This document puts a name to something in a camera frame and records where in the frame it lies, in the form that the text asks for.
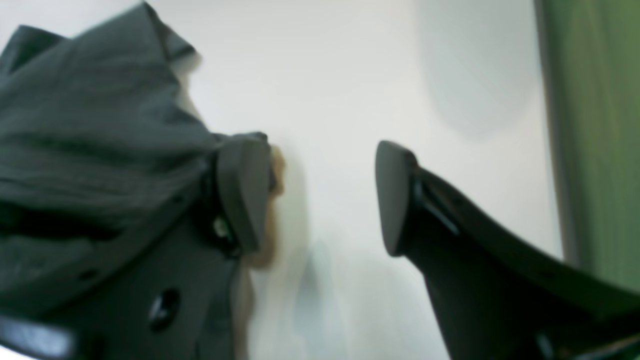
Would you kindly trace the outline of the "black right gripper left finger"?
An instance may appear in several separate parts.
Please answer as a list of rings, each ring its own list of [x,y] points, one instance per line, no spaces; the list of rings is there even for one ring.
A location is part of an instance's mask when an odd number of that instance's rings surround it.
[[[119,237],[1,290],[1,346],[34,360],[232,360],[231,288],[265,241],[266,136],[227,136]]]

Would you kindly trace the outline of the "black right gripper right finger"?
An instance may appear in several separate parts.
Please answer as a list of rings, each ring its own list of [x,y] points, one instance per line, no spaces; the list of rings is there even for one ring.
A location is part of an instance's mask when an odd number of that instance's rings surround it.
[[[387,253],[423,276],[452,360],[637,360],[639,296],[519,239],[392,141],[375,151]]]

